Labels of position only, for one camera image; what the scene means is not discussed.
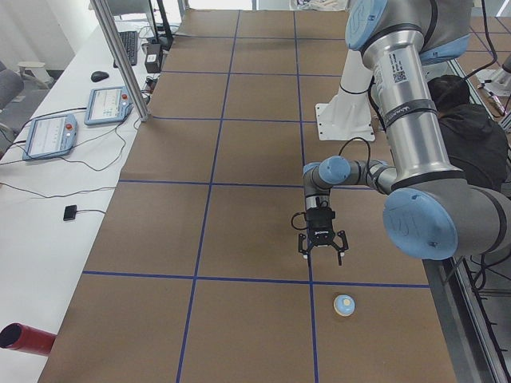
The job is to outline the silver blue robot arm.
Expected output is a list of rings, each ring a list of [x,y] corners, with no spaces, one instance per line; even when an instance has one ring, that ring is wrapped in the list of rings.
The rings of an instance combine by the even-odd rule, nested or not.
[[[303,169],[306,230],[298,250],[331,247],[331,189],[369,186],[386,196],[383,222],[405,254],[443,260],[499,251],[510,244],[510,202],[471,186],[448,158],[422,68],[467,49],[469,1],[358,1],[346,27],[349,49],[374,76],[393,164],[332,156]]]

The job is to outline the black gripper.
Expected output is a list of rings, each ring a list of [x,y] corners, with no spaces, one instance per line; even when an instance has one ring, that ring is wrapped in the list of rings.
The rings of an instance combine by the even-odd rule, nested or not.
[[[335,233],[333,219],[335,212],[330,207],[311,207],[306,210],[307,235],[298,234],[298,252],[308,265],[311,265],[311,249],[313,247],[332,246],[337,254],[338,265],[343,265],[343,257],[349,250],[345,231]]]

